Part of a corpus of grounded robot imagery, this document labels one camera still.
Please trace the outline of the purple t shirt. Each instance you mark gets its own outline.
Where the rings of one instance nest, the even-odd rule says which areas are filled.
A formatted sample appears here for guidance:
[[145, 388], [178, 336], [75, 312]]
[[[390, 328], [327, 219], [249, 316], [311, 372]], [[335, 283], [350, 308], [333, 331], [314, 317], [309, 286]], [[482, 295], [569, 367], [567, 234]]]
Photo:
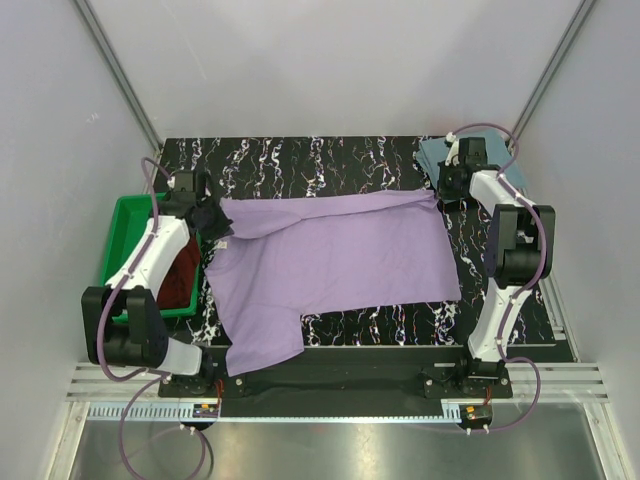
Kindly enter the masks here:
[[306, 315], [461, 298], [428, 190], [224, 199], [221, 207], [233, 232], [205, 274], [231, 341], [231, 376], [302, 353]]

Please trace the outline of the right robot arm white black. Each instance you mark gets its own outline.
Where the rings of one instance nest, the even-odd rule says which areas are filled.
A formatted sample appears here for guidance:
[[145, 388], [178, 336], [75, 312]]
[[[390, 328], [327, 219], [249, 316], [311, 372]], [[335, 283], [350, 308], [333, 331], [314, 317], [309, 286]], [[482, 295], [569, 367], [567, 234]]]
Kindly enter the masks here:
[[488, 162], [484, 138], [449, 133], [445, 144], [449, 151], [438, 163], [440, 199], [473, 198], [491, 216], [484, 253], [487, 293], [453, 374], [457, 390], [472, 397], [500, 380], [520, 310], [550, 273], [556, 214], [553, 207], [537, 205], [520, 193], [504, 167]]

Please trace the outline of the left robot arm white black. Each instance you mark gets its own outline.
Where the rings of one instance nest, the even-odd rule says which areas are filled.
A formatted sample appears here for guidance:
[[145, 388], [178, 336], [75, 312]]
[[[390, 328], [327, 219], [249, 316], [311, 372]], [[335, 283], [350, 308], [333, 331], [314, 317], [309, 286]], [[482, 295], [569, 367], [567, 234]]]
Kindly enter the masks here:
[[205, 172], [178, 171], [162, 199], [151, 196], [150, 218], [123, 266], [81, 297], [88, 357], [107, 378], [124, 382], [149, 372], [181, 376], [181, 384], [196, 396], [214, 388], [211, 361], [202, 348], [169, 336], [157, 296], [191, 240], [219, 240], [232, 232], [231, 224]]

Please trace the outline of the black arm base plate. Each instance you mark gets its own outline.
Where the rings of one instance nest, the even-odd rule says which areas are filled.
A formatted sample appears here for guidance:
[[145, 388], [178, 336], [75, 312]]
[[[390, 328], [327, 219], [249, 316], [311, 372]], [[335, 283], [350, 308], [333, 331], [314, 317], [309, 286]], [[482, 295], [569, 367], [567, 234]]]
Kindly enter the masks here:
[[286, 409], [333, 405], [365, 413], [417, 413], [442, 400], [512, 395], [506, 366], [497, 382], [462, 379], [465, 347], [459, 345], [307, 347], [290, 360], [239, 376], [228, 374], [225, 348], [207, 352], [214, 360], [211, 382], [172, 380], [160, 387], [160, 396], [247, 405], [284, 403]]

